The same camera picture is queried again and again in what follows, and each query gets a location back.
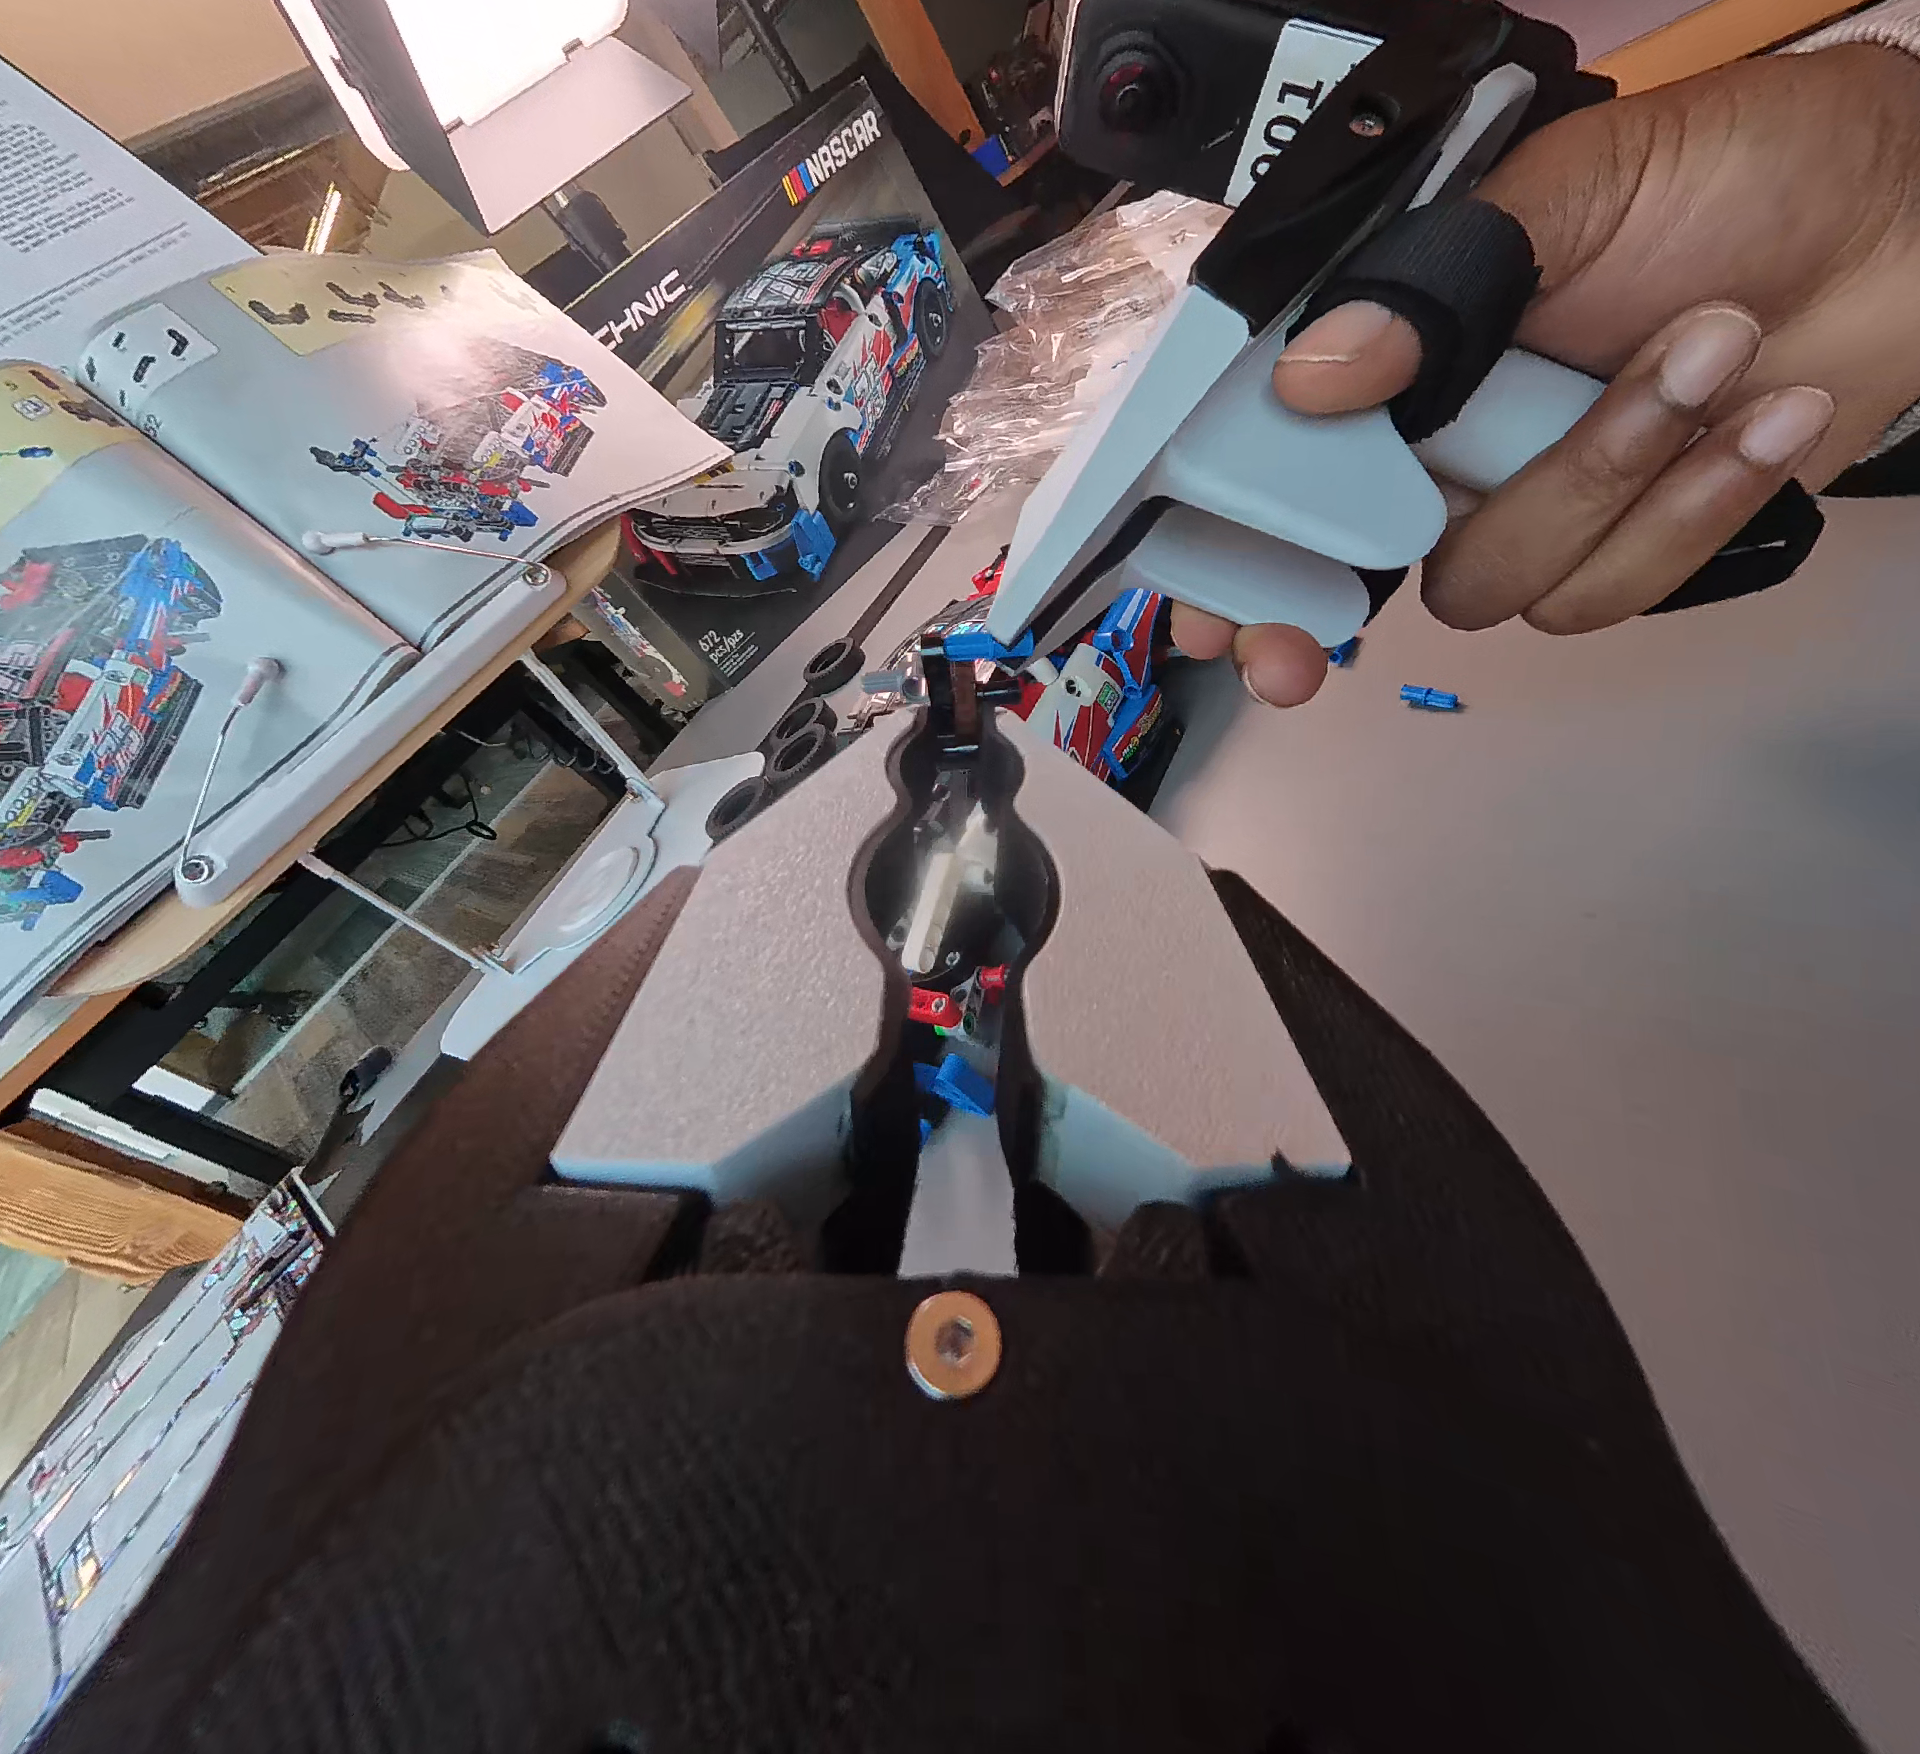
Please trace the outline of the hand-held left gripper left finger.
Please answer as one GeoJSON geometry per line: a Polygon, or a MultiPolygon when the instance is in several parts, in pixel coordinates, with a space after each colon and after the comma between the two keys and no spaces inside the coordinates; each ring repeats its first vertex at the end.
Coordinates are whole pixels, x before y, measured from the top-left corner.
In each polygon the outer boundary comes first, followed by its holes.
{"type": "Polygon", "coordinates": [[[550,1148],[570,1184],[909,1195],[905,977],[864,876],[909,824],[926,713],[861,734],[714,847],[550,1148]]]}

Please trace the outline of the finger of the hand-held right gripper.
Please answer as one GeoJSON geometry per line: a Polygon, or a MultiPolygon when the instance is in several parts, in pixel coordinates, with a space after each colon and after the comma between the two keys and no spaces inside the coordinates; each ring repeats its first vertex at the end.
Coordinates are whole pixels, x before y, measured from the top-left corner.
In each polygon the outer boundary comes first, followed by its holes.
{"type": "Polygon", "coordinates": [[[1247,319],[1201,283],[1176,293],[1023,502],[988,636],[1012,647],[1038,631],[1049,602],[1137,507],[1151,459],[1249,342],[1247,319]]]}

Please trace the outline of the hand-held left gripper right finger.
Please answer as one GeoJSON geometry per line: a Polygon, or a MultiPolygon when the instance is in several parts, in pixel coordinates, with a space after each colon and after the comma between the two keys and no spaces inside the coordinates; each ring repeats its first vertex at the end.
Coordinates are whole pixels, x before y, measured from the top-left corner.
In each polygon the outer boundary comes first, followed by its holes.
{"type": "Polygon", "coordinates": [[[1024,724],[995,898],[1020,939],[1000,1035],[1017,1189],[1225,1192],[1350,1153],[1204,862],[1024,724]]]}

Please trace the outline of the toy race car model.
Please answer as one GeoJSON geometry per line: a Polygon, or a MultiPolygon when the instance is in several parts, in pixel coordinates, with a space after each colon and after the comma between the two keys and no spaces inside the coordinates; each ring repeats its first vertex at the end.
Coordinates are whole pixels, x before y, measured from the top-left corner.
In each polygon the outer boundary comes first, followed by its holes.
{"type": "MultiPolygon", "coordinates": [[[[1010,720],[1147,807],[1183,734],[1159,681],[1167,619],[1163,595],[1129,588],[1049,652],[977,652],[971,677],[1010,720]]],[[[909,894],[884,933],[908,976],[905,1047],[923,1138],[947,1116],[995,1110],[1002,1008],[1020,947],[997,905],[997,860],[975,771],[942,765],[914,824],[909,894]]]]}

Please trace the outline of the black thin frame piece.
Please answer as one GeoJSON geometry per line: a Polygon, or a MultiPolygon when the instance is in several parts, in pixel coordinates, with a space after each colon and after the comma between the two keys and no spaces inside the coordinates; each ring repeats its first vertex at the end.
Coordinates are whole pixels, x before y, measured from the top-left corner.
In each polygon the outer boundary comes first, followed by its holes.
{"type": "Polygon", "coordinates": [[[975,665],[954,663],[944,636],[923,636],[918,647],[928,700],[928,732],[942,758],[973,758],[980,747],[975,665]]]}

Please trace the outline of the grey desk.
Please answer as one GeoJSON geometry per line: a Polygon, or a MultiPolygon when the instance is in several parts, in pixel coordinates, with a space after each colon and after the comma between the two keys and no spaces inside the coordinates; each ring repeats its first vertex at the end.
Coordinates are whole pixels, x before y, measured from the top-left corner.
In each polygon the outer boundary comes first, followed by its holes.
{"type": "Polygon", "coordinates": [[[1915,1749],[1915,499],[1825,520],[1596,635],[1398,596],[1289,713],[1195,667],[1153,813],[1492,1116],[1775,1616],[1915,1749]]]}

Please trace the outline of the person's right hand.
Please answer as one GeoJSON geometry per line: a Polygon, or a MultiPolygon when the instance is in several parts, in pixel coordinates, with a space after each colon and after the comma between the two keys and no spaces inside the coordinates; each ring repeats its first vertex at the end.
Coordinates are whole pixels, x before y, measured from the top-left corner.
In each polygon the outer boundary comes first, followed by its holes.
{"type": "Polygon", "coordinates": [[[1787,483],[1818,492],[1915,403],[1917,62],[1855,38],[1589,107],[1475,197],[1540,278],[1520,348],[1607,382],[1422,566],[1455,631],[1643,615],[1787,483]]]}

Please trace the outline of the clear plastic bag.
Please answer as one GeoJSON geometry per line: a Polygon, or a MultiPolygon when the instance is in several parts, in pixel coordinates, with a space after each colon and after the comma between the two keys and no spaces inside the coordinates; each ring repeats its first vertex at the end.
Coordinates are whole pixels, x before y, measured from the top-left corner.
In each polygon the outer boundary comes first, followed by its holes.
{"type": "Polygon", "coordinates": [[[991,493],[1032,488],[1151,339],[1225,215],[1159,191],[1020,256],[988,292],[997,326],[935,428],[942,464],[880,520],[956,523],[991,493]]]}

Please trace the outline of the white monitor stand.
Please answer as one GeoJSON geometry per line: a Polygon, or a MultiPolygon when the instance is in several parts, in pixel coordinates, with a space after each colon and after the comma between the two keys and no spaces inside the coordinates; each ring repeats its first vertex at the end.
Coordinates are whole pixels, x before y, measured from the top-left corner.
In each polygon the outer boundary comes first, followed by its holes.
{"type": "Polygon", "coordinates": [[[520,665],[589,741],[611,758],[624,797],[503,946],[473,950],[451,942],[326,860],[315,855],[300,855],[298,860],[306,873],[338,885],[477,973],[439,1037],[439,1052],[458,1063],[468,1063],[491,1042],[543,987],[669,873],[697,866],[712,847],[707,821],[714,810],[738,781],[756,786],[765,763],[762,750],[749,750],[673,765],[659,778],[647,778],[543,658],[527,651],[520,665]]]}

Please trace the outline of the black product box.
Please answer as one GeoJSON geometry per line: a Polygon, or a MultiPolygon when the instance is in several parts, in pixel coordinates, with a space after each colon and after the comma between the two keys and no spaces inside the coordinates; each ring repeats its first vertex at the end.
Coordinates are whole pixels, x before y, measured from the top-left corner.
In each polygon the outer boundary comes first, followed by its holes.
{"type": "Polygon", "coordinates": [[[937,426],[989,320],[928,180],[1005,206],[934,135],[918,159],[884,86],[853,78],[763,145],[568,316],[724,446],[620,518],[577,617],[680,726],[739,684],[904,532],[937,426]]]}

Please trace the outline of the wooden book board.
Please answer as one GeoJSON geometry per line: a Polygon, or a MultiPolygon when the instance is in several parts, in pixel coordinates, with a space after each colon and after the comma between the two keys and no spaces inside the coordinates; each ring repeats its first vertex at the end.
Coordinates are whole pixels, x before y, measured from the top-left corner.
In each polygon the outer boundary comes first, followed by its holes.
{"type": "Polygon", "coordinates": [[[444,649],[385,691],[349,728],[349,737],[356,737],[360,750],[349,758],[349,775],[335,786],[328,805],[319,807],[316,799],[306,799],[308,810],[283,827],[274,852],[223,901],[191,905],[165,890],[83,951],[3,1032],[1,1104],[11,1106],[21,1094],[32,1094],[54,1063],[137,986],[206,946],[218,927],[236,919],[278,876],[292,871],[300,855],[312,852],[326,830],[341,824],[435,734],[450,728],[605,578],[616,540],[616,523],[607,522],[570,542],[548,561],[546,584],[541,590],[528,588],[521,606],[494,600],[485,615],[477,615],[444,649]]]}

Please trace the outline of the instruction booklet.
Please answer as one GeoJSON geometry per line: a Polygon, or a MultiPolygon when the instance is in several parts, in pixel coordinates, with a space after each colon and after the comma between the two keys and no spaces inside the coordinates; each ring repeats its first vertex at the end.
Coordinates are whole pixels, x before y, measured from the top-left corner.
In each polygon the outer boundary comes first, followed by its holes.
{"type": "Polygon", "coordinates": [[[215,906],[725,447],[491,253],[255,251],[1,96],[1,1006],[215,906]]]}

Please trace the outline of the holographic sticker sheet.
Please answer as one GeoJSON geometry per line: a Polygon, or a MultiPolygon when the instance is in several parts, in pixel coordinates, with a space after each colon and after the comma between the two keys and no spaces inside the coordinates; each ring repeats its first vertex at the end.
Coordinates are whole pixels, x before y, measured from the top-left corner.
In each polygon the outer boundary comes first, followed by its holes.
{"type": "Polygon", "coordinates": [[[36,1739],[165,1565],[331,1238],[289,1173],[3,1488],[6,1752],[36,1739]]]}

